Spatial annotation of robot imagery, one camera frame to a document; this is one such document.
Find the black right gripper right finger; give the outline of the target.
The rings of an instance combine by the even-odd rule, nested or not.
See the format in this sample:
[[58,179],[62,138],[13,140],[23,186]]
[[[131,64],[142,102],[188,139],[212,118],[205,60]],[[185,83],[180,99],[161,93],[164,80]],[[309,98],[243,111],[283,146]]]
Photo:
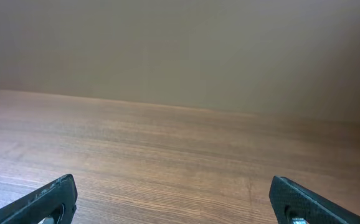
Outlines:
[[282,176],[274,176],[270,202],[279,224],[355,224],[360,216]]

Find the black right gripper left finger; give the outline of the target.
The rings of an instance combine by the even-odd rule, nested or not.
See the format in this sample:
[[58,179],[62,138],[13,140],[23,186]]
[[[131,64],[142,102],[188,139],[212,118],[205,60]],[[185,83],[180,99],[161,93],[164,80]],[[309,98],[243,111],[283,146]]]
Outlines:
[[71,224],[77,196],[73,175],[65,174],[0,208],[0,224]]

